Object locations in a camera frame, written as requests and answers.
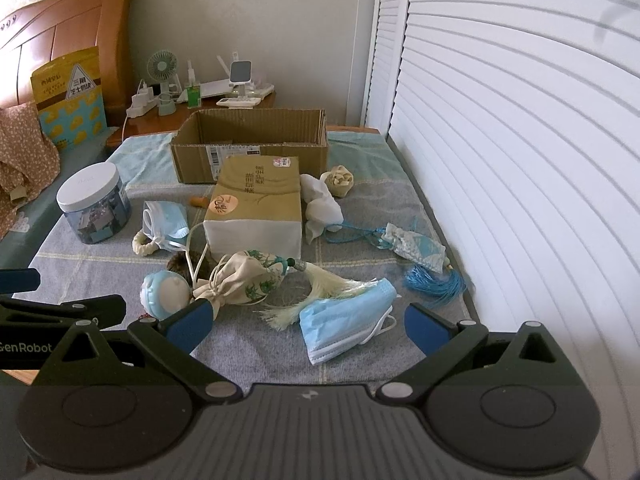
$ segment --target surgical mask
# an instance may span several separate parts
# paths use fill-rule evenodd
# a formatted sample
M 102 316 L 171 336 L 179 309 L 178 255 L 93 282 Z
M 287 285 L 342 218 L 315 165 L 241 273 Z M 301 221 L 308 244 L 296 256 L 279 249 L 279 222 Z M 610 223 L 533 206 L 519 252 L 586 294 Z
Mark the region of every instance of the surgical mask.
M 142 232 L 160 249 L 184 251 L 189 234 L 187 209 L 175 202 L 145 202 Z
M 300 328 L 311 364 L 332 359 L 392 329 L 391 303 L 398 296 L 386 278 L 366 292 L 344 300 L 316 300 L 300 312 Z M 389 318 L 391 324 L 384 327 Z
M 445 247 L 431 240 L 428 236 L 405 231 L 389 223 L 380 238 L 391 244 L 391 250 L 398 256 L 427 267 L 434 272 L 441 274 L 442 266 L 449 265 L 449 259 L 445 255 Z

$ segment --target brown fur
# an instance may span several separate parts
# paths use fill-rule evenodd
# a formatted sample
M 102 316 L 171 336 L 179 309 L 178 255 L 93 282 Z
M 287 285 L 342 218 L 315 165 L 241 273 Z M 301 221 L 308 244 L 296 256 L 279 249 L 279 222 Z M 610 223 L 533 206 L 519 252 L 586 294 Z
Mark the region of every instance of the brown fur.
M 191 257 L 191 263 L 195 267 L 198 264 L 200 255 L 195 251 L 190 251 L 189 256 Z M 189 285 L 193 286 L 193 283 L 191 283 L 191 276 L 189 274 L 189 266 L 187 264 L 187 256 L 185 253 L 175 253 L 174 256 L 172 256 L 166 264 L 166 269 L 170 270 L 171 272 L 180 274 L 185 280 L 187 280 L 187 283 L 189 283 Z M 200 266 L 200 272 L 198 272 L 197 278 L 206 280 L 209 278 L 210 273 L 211 266 L 209 264 L 209 261 L 205 257 L 202 265 Z

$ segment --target open cardboard box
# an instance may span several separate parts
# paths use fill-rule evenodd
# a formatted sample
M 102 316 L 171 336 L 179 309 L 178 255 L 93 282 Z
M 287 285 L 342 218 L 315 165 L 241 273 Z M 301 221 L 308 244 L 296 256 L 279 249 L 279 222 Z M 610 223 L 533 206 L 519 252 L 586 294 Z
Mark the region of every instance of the open cardboard box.
M 232 153 L 296 156 L 300 173 L 319 178 L 328 153 L 324 110 L 198 110 L 171 141 L 183 184 L 215 183 L 224 157 Z

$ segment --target power strip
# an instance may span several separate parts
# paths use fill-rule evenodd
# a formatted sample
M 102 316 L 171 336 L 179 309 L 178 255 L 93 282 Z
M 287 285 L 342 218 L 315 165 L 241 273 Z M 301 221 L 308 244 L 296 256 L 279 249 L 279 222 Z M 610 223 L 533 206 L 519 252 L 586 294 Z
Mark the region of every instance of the power strip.
M 154 90 L 146 84 L 131 97 L 131 106 L 127 108 L 127 117 L 132 119 L 146 114 L 151 108 L 158 105 L 158 97 L 154 96 Z

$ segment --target white shutter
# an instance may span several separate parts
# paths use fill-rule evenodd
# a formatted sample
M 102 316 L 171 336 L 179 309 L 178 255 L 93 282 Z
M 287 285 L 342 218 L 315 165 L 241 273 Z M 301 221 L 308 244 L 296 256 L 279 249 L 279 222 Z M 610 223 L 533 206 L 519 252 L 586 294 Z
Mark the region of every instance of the white shutter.
M 389 134 L 481 321 L 545 323 L 602 412 L 588 467 L 628 478 L 640 468 L 640 0 L 410 0 L 401 59 Z
M 368 94 L 365 88 L 366 108 L 363 124 L 386 134 L 393 106 L 408 0 L 376 0 L 373 50 L 370 53 L 367 74 Z

